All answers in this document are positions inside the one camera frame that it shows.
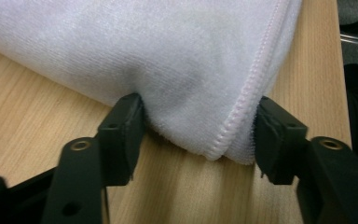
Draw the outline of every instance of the folded cloth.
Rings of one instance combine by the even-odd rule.
[[[0,0],[0,52],[113,105],[139,92],[151,126],[216,160],[254,160],[252,124],[301,0]]]

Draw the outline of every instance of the floor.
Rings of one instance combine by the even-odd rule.
[[[358,21],[358,0],[337,0],[340,24]],[[358,63],[358,45],[342,43],[344,64]]]

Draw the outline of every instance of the towel fold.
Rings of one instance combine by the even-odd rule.
[[[301,0],[0,1],[0,52],[107,105],[139,92],[151,126],[216,160],[254,160],[252,124]]]

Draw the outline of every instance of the wood grain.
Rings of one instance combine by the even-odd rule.
[[[310,127],[309,137],[350,142],[336,1],[304,0],[270,96]],[[109,110],[0,54],[0,175],[13,186],[55,166],[62,146],[93,136]],[[295,189],[148,131],[134,180],[108,190],[109,212],[113,223],[301,223]]]

